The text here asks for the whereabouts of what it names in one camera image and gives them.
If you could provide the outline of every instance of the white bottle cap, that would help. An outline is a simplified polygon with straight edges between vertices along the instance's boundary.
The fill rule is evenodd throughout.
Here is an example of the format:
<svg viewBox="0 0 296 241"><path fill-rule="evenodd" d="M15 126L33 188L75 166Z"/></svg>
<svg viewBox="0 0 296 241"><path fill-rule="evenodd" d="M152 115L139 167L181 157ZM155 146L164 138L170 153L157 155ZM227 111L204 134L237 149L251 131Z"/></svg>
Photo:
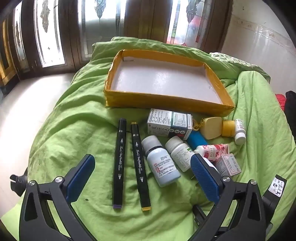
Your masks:
<svg viewBox="0 0 296 241"><path fill-rule="evenodd" d="M165 144L165 148L171 154L172 151L182 143L183 141L178 136L174 136L167 141L167 143Z"/></svg>
<svg viewBox="0 0 296 241"><path fill-rule="evenodd" d="M246 142L246 135L243 132L239 132L234 137L235 144L241 146Z"/></svg>
<svg viewBox="0 0 296 241"><path fill-rule="evenodd" d="M196 149L193 151L195 154L200 154L202 157L205 156L205 149L203 146L198 146Z"/></svg>
<svg viewBox="0 0 296 241"><path fill-rule="evenodd" d="M145 152L145 155L147 155L148 151L150 151L152 148L156 146L161 146L160 141L156 136L148 136L144 140L142 140L142 147Z"/></svg>

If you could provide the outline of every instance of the bed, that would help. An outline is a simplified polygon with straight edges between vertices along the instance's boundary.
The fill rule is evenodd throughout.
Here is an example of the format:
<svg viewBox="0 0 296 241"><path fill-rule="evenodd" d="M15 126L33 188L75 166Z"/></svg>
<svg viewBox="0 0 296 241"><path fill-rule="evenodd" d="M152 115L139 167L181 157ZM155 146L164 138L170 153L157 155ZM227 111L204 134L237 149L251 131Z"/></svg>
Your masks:
<svg viewBox="0 0 296 241"><path fill-rule="evenodd" d="M212 207L197 181L187 173L167 187L160 188L147 163L151 211L143 214L137 191L131 136L127 133L124 199L121 211L112 208L112 173L119 118L139 123L141 138L147 136L148 109L108 108L104 83L114 56L122 49L156 50L206 62L226 87L236 108L225 119L242 119L247 142L236 146L233 138L216 138L210 143L229 143L242 169L233 179L255 179L263 194L276 174L287 179L285 192L272 219L270 237L287 215L296 197L296 148L285 115L265 74L253 66L221 61L198 49L168 45L154 40L115 37L93 45L91 61L76 73L68 90L35 137L31 148L28 181L51 182L65 175L83 156L92 154L96 167L77 202L72 206L97 240L188 240L197 226L192 206L208 213ZM202 114L193 113L199 120ZM167 138L160 138L162 144ZM2 222L18 240L22 200L2 217ZM53 204L59 230L67 235ZM230 221L231 207L225 224Z"/></svg>

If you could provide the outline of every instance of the yellow marker cap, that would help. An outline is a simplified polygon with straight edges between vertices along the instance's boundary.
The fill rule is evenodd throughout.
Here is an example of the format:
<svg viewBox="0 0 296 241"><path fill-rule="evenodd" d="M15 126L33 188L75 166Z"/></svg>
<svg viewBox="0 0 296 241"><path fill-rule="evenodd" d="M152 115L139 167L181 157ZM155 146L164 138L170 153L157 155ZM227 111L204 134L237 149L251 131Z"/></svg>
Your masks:
<svg viewBox="0 0 296 241"><path fill-rule="evenodd" d="M142 211L149 211L151 210L151 207L142 207Z"/></svg>

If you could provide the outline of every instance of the light blue bottle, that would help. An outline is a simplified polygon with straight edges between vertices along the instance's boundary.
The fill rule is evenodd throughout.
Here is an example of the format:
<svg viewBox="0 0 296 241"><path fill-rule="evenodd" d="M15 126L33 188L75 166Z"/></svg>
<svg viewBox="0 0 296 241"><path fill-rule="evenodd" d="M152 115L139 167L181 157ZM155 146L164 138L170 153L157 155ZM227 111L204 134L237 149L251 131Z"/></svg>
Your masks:
<svg viewBox="0 0 296 241"><path fill-rule="evenodd" d="M156 136L148 136L142 140L142 147L160 187L175 182L181 176L168 151L162 147Z"/></svg>

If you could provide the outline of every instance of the black marker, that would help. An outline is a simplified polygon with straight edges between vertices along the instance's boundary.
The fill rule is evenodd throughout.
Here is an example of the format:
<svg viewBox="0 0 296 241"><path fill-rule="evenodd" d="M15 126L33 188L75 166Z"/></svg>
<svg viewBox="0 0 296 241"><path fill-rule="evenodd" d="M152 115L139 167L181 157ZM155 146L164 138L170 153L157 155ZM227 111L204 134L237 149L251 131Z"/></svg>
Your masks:
<svg viewBox="0 0 296 241"><path fill-rule="evenodd" d="M126 119L120 118L116 137L113 172L113 208L122 207L124 153L126 149Z"/></svg>
<svg viewBox="0 0 296 241"><path fill-rule="evenodd" d="M149 189L144 164L144 155L139 134L139 127L136 122L131 123L131 140L133 145L133 159L137 177L137 188L140 195L142 211L151 210Z"/></svg>

